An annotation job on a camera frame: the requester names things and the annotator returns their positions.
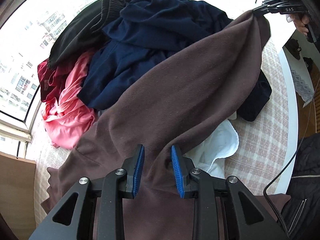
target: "hand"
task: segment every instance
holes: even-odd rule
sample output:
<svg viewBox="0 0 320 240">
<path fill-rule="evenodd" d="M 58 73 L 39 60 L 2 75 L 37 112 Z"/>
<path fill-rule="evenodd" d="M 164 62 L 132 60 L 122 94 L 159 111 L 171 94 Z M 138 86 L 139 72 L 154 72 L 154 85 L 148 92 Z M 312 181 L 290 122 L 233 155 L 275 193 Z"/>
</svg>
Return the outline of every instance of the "hand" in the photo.
<svg viewBox="0 0 320 240">
<path fill-rule="evenodd" d="M 292 22 L 296 26 L 297 30 L 301 32 L 303 35 L 307 36 L 309 30 L 305 27 L 306 24 L 309 23 L 309 18 L 307 15 L 304 15 L 302 19 L 300 19 L 298 14 L 287 14 L 287 22 Z"/>
</svg>

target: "brown fleece blanket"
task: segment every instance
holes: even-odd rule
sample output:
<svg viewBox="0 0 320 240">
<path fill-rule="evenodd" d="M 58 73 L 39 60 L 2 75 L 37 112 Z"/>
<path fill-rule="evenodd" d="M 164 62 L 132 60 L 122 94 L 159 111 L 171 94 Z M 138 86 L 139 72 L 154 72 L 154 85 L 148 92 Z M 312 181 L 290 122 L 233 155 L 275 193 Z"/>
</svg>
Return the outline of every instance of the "brown fleece blanket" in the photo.
<svg viewBox="0 0 320 240">
<path fill-rule="evenodd" d="M 48 168 L 46 212 L 79 178 L 104 177 L 142 143 L 140 191 L 124 200 L 126 239 L 191 239 L 194 201 L 177 193 L 170 147 L 177 144 L 186 153 L 239 108 L 257 82 L 269 37 L 267 20 L 248 11 L 147 72 L 81 137 L 58 170 Z"/>
</svg>

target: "metal screw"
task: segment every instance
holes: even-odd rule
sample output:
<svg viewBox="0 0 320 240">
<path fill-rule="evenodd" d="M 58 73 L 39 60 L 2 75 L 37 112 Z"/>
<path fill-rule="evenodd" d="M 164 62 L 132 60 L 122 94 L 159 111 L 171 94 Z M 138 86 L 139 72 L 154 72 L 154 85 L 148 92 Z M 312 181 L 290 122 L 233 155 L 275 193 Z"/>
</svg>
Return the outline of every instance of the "metal screw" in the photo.
<svg viewBox="0 0 320 240">
<path fill-rule="evenodd" d="M 86 177 L 83 177 L 83 178 L 79 179 L 79 183 L 80 183 L 81 185 L 87 184 L 88 181 L 89 181 L 89 180 L 88 180 L 88 178 L 86 178 Z"/>
<path fill-rule="evenodd" d="M 122 175 L 122 174 L 124 174 L 124 169 L 121 169 L 121 168 L 120 168 L 120 169 L 117 169 L 117 170 L 116 170 L 116 174 L 117 174 L 117 175 Z"/>
<path fill-rule="evenodd" d="M 191 172 L 192 172 L 193 174 L 200 174 L 200 173 L 201 173 L 201 169 L 199 169 L 199 168 L 193 168 L 193 169 L 191 170 Z"/>
<path fill-rule="evenodd" d="M 238 178 L 235 177 L 235 176 L 230 176 L 229 177 L 229 181 L 230 181 L 230 183 L 237 183 L 238 182 Z"/>
</svg>

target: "zipper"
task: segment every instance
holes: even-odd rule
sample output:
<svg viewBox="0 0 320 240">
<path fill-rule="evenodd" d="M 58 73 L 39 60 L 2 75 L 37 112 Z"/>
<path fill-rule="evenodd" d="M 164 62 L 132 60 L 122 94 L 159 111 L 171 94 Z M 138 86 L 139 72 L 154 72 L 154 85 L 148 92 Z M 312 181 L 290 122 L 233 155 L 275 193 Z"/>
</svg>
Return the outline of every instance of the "zipper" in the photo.
<svg viewBox="0 0 320 240">
<path fill-rule="evenodd" d="M 292 176 L 292 179 L 297 179 L 297 178 L 319 178 L 320 175 L 300 175 L 300 176 Z"/>
<path fill-rule="evenodd" d="M 301 204 L 300 204 L 300 207 L 299 207 L 296 215 L 294 216 L 294 219 L 293 219 L 292 224 L 291 224 L 291 226 L 290 226 L 289 235 L 291 235 L 291 233 L 292 233 L 293 230 L 295 229 L 296 225 L 298 224 L 299 219 L 300 219 L 300 217 L 301 217 L 301 214 L 302 214 L 302 212 L 303 212 L 304 206 L 306 205 L 306 201 L 307 201 L 307 199 L 302 200 L 302 202 L 301 202 Z"/>
</svg>

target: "pink shirt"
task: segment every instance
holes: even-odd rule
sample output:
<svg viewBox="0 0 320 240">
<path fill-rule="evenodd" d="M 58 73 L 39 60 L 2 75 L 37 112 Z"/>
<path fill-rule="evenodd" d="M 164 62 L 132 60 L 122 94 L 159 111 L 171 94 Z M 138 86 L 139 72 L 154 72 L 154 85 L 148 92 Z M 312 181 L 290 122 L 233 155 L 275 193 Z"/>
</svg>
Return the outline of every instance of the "pink shirt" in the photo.
<svg viewBox="0 0 320 240">
<path fill-rule="evenodd" d="M 78 58 L 67 77 L 66 86 L 60 94 L 59 101 L 54 97 L 45 103 L 45 109 L 42 112 L 44 128 L 55 147 L 72 149 L 81 135 L 95 121 L 94 110 L 85 106 L 77 98 L 93 54 L 94 51 L 89 50 Z"/>
</svg>

